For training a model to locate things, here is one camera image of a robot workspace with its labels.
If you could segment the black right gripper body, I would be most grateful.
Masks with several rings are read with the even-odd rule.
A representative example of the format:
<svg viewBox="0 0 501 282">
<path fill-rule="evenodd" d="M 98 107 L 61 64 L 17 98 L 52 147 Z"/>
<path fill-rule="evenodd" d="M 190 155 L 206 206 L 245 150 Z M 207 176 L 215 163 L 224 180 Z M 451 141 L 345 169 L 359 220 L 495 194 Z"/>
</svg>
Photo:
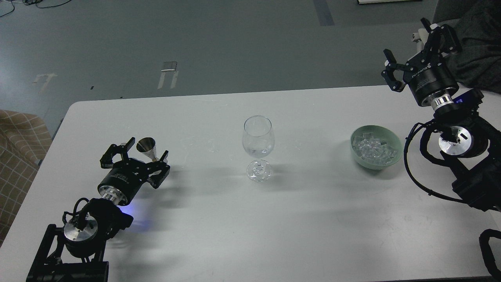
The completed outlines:
<svg viewBox="0 0 501 282">
<path fill-rule="evenodd" d="M 409 86 L 419 107 L 429 107 L 433 99 L 444 94 L 455 94 L 459 85 L 445 64 L 442 55 L 424 51 L 416 53 L 407 62 L 403 82 Z"/>
</svg>

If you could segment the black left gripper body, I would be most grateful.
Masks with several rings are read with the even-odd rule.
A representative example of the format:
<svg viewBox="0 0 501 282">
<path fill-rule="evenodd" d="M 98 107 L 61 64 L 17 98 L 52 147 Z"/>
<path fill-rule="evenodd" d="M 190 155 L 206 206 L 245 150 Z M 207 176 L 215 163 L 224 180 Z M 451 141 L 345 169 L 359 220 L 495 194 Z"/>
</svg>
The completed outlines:
<svg viewBox="0 0 501 282">
<path fill-rule="evenodd" d="M 114 168 L 98 184 L 99 195 L 116 206 L 129 205 L 143 184 L 148 183 L 146 164 L 133 158 L 115 163 Z"/>
</svg>

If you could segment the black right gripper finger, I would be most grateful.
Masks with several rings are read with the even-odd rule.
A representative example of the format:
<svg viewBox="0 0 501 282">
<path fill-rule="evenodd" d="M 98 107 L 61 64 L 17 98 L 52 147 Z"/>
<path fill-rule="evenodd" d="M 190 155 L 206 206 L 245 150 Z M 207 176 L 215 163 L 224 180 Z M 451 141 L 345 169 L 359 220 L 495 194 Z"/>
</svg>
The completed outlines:
<svg viewBox="0 0 501 282">
<path fill-rule="evenodd" d="M 431 62 L 433 57 L 441 57 L 442 54 L 456 54 L 462 51 L 460 40 L 456 31 L 448 24 L 432 24 L 427 18 L 420 19 L 424 28 L 419 30 L 421 41 L 422 62 Z"/>
<path fill-rule="evenodd" d="M 382 77 L 392 91 L 402 92 L 406 86 L 406 82 L 397 80 L 395 78 L 394 72 L 397 70 L 402 72 L 414 72 L 414 66 L 411 66 L 408 63 L 397 63 L 396 58 L 394 57 L 392 51 L 389 49 L 384 49 L 383 54 L 386 57 L 386 61 L 385 69 L 382 71 Z"/>
</svg>

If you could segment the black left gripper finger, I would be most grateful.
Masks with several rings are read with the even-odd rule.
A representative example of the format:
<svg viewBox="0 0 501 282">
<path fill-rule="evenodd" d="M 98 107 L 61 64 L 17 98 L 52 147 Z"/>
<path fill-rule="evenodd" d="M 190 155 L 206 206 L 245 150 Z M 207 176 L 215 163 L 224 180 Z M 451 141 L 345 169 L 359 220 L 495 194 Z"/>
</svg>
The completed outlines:
<svg viewBox="0 0 501 282">
<path fill-rule="evenodd" d="M 146 182 L 148 182 L 154 189 L 159 188 L 159 186 L 163 183 L 163 181 L 170 173 L 171 167 L 168 164 L 168 155 L 169 151 L 165 150 L 159 160 L 152 161 L 146 164 L 148 173 Z"/>
<path fill-rule="evenodd" d="M 115 155 L 120 155 L 121 160 L 127 162 L 129 160 L 128 151 L 132 148 L 134 143 L 135 137 L 131 137 L 126 143 L 120 145 L 111 144 L 100 158 L 101 168 L 114 168 L 113 157 Z"/>
</svg>

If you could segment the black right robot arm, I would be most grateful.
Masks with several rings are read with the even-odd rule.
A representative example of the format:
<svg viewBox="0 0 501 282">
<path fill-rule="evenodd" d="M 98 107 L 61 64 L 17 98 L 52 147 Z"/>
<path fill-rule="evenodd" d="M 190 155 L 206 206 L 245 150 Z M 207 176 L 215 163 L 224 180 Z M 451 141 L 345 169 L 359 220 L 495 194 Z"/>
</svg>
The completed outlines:
<svg viewBox="0 0 501 282">
<path fill-rule="evenodd" d="M 381 76 L 388 87 L 401 92 L 408 86 L 420 107 L 432 107 L 433 119 L 416 123 L 405 140 L 403 160 L 411 180 L 428 195 L 467 204 L 483 212 L 500 211 L 500 131 L 478 114 L 483 93 L 470 89 L 457 98 L 459 85 L 446 66 L 445 54 L 458 53 L 460 42 L 453 27 L 421 18 L 424 34 L 415 33 L 417 53 L 404 64 L 384 50 L 385 69 Z M 419 130 L 421 155 L 429 162 L 448 167 L 456 180 L 452 190 L 458 198 L 445 196 L 422 185 L 412 175 L 407 154 Z"/>
</svg>

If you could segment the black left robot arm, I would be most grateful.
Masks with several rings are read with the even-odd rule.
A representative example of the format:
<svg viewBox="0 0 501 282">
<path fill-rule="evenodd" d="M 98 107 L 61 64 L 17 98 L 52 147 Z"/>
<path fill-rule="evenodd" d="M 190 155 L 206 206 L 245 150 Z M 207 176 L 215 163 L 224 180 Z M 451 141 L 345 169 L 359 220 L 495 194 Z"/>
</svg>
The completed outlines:
<svg viewBox="0 0 501 282">
<path fill-rule="evenodd" d="M 27 282 L 106 282 L 107 241 L 133 222 L 121 207 L 132 202 L 143 184 L 157 189 L 163 183 L 171 168 L 168 154 L 166 150 L 158 157 L 151 137 L 111 144 L 100 159 L 109 172 L 98 184 L 99 198 L 80 198 L 72 212 L 64 212 L 62 227 L 48 225 Z"/>
</svg>

